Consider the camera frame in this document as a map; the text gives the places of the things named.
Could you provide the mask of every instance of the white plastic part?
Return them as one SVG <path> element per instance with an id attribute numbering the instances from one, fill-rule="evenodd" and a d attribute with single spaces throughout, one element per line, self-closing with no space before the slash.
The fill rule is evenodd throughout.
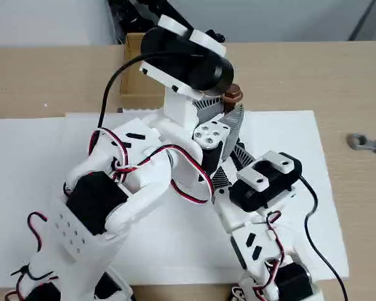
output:
<path id="1" fill-rule="evenodd" d="M 199 122 L 192 99 L 169 88 L 165 89 L 163 113 L 190 133 Z"/>
<path id="2" fill-rule="evenodd" d="M 198 143 L 192 140 L 193 130 L 187 130 L 179 124 L 165 118 L 162 113 L 148 115 L 144 122 L 150 127 L 156 128 L 161 134 L 163 144 L 177 144 L 185 149 L 199 164 L 202 164 L 203 152 Z M 173 159 L 172 177 L 186 188 L 197 185 L 199 175 L 192 166 L 180 154 L 170 150 Z"/>
<path id="3" fill-rule="evenodd" d="M 287 203 L 295 202 L 296 190 L 295 187 L 291 187 L 291 191 L 284 190 L 279 195 L 275 196 L 273 199 L 268 201 L 268 207 L 260 207 L 256 212 L 258 212 L 262 216 L 267 216 L 270 212 L 276 210 L 282 210 Z"/>
<path id="4" fill-rule="evenodd" d="M 125 227 L 140 221 L 161 204 L 160 197 L 169 188 L 171 180 L 171 166 L 166 151 L 154 155 L 142 168 L 131 174 L 135 174 L 132 182 L 136 182 L 136 178 L 140 177 L 141 187 L 135 187 L 139 190 L 106 218 L 106 230 L 116 235 L 123 233 Z"/>
<path id="5" fill-rule="evenodd" d="M 224 47 L 222 44 L 212 39 L 210 36 L 203 33 L 202 31 L 194 29 L 189 40 L 194 42 L 195 44 L 201 45 L 204 48 L 207 48 L 217 53 L 219 56 L 223 58 L 226 55 L 226 47 Z"/>
<path id="6" fill-rule="evenodd" d="M 143 61 L 139 71 L 144 72 L 148 77 L 157 80 L 159 83 L 163 84 L 167 88 L 173 88 L 178 91 L 179 94 L 187 95 L 190 98 L 200 100 L 204 96 L 204 94 L 200 91 L 192 89 L 187 84 L 179 81 L 178 79 L 168 75 L 166 72 L 152 66 L 151 64 Z"/>
<path id="7" fill-rule="evenodd" d="M 289 174 L 294 170 L 294 161 L 277 152 L 269 151 L 261 158 L 256 160 L 256 162 L 263 160 L 270 161 L 273 167 L 283 174 Z"/>
<path id="8" fill-rule="evenodd" d="M 220 142 L 223 142 L 224 147 L 229 133 L 230 127 L 217 121 L 208 121 L 200 124 L 200 126 L 195 129 L 194 140 L 203 149 L 215 149 Z"/>
<path id="9" fill-rule="evenodd" d="M 181 25 L 176 20 L 166 16 L 165 14 L 161 15 L 157 26 L 167 29 L 168 31 L 171 31 L 179 36 L 184 36 L 186 33 L 188 33 L 188 29 L 184 25 Z"/>
<path id="10" fill-rule="evenodd" d="M 127 148 L 128 163 L 138 164 L 144 159 L 142 152 L 151 146 L 160 146 L 159 133 L 153 131 L 142 120 L 135 118 L 126 124 L 123 124 L 112 132 L 117 135 L 122 142 L 126 142 L 131 145 Z M 128 137 L 128 134 L 144 135 L 145 139 L 135 139 Z M 80 165 L 73 168 L 66 178 L 66 186 L 72 190 L 78 180 L 90 172 L 104 171 L 109 174 L 111 169 L 111 163 L 113 158 L 116 157 L 121 164 L 124 164 L 120 156 L 119 148 L 112 144 L 113 140 L 107 135 L 103 135 L 99 138 L 95 148 L 91 155 L 87 157 Z"/>
<path id="11" fill-rule="evenodd" d="M 274 229 L 281 240 L 287 253 L 293 251 L 293 234 L 286 228 L 274 224 Z M 239 248 L 241 256 L 245 261 L 248 273 L 255 279 L 258 285 L 268 281 L 270 276 L 266 268 L 265 261 L 270 258 L 279 258 L 280 250 L 275 242 L 268 235 L 268 226 L 266 224 L 251 224 L 233 231 L 232 237 Z M 278 300 L 278 289 L 275 283 L 271 283 L 264 290 L 267 300 Z"/>
<path id="12" fill-rule="evenodd" d="M 260 172 L 255 171 L 252 164 L 237 172 L 237 178 L 250 185 L 259 193 L 269 188 L 269 179 Z"/>
<path id="13" fill-rule="evenodd" d="M 44 244 L 32 257 L 29 270 L 36 277 L 53 271 L 48 277 L 59 277 L 56 286 L 61 292 L 61 301 L 93 301 L 95 285 L 128 235 L 128 229 L 125 230 L 111 240 L 105 235 L 93 236 L 68 209 L 63 198 L 56 198 L 44 227 Z M 29 295 L 43 282 L 47 279 L 35 282 L 24 277 L 20 283 L 21 295 Z M 120 300 L 130 300 L 132 294 L 127 292 L 132 293 L 131 289 L 124 291 L 118 296 Z"/>

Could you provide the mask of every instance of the white foam board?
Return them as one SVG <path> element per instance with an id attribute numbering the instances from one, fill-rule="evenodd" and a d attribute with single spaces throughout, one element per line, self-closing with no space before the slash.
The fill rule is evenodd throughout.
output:
<path id="1" fill-rule="evenodd" d="M 104 124 L 108 128 L 116 127 L 147 113 L 109 114 Z M 24 125 L 17 124 L 15 120 L 8 120 L 8 124 L 6 120 L 0 121 L 0 169 L 3 162 L 12 156 L 13 164 L 18 164 L 17 170 L 24 171 L 20 183 L 12 185 L 10 190 L 13 193 L 6 194 L 5 198 L 0 196 L 0 224 L 3 219 L 7 220 L 5 227 L 0 229 L 0 287 L 13 285 L 14 280 L 8 277 L 8 272 L 26 262 L 36 248 L 25 217 L 33 209 L 45 209 L 43 203 L 50 201 L 48 196 L 57 193 L 54 189 L 61 189 L 67 172 L 86 157 L 97 115 L 68 114 L 63 123 L 58 119 L 56 125 L 46 121 L 30 120 L 32 131 L 54 133 L 49 136 L 39 134 L 40 143 L 46 141 L 44 148 L 31 135 L 21 139 L 25 130 L 29 133 L 27 128 L 22 130 Z M 22 140 L 28 146 L 12 151 Z M 310 222 L 312 237 L 340 275 L 347 277 L 345 247 L 313 112 L 246 112 L 241 140 L 254 157 L 273 149 L 291 154 L 303 163 L 303 174 L 320 198 L 320 209 Z M 54 162 L 50 165 L 50 180 L 49 177 L 42 179 L 43 173 L 32 175 L 33 171 L 45 166 L 41 163 L 43 159 Z M 0 191 L 6 186 L 8 182 L 1 176 Z M 308 192 L 301 189 L 301 184 L 297 186 L 297 204 L 286 210 L 284 215 L 292 216 L 293 227 L 302 233 L 303 217 L 313 201 Z M 212 205 L 195 206 L 171 190 L 165 198 L 167 200 L 162 207 L 133 227 L 112 268 L 131 284 L 237 282 L 241 267 Z M 17 231 L 16 241 L 10 237 L 14 229 Z M 308 248 L 311 257 L 306 264 L 313 279 L 333 278 L 323 262 Z M 7 258 L 1 259 L 3 252 Z"/>

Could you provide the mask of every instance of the wooden table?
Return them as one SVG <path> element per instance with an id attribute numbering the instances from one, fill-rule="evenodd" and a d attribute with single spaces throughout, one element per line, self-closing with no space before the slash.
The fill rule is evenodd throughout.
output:
<path id="1" fill-rule="evenodd" d="M 227 48 L 247 109 L 315 111 L 347 246 L 350 300 L 376 300 L 376 155 L 345 143 L 349 132 L 376 137 L 376 42 Z M 122 58 L 121 46 L 0 49 L 0 118 L 97 112 L 105 84 Z M 108 111 L 118 106 L 114 87 Z M 342 299 L 336 281 L 321 286 L 327 300 Z M 222 301 L 229 287 L 148 286 L 135 291 L 139 301 Z"/>

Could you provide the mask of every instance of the screw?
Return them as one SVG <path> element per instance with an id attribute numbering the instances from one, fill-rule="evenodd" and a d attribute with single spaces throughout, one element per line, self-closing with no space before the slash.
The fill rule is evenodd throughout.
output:
<path id="1" fill-rule="evenodd" d="M 224 102 L 224 113 L 234 110 L 236 103 L 240 102 L 244 97 L 239 85 L 233 83 L 231 87 L 221 96 Z"/>

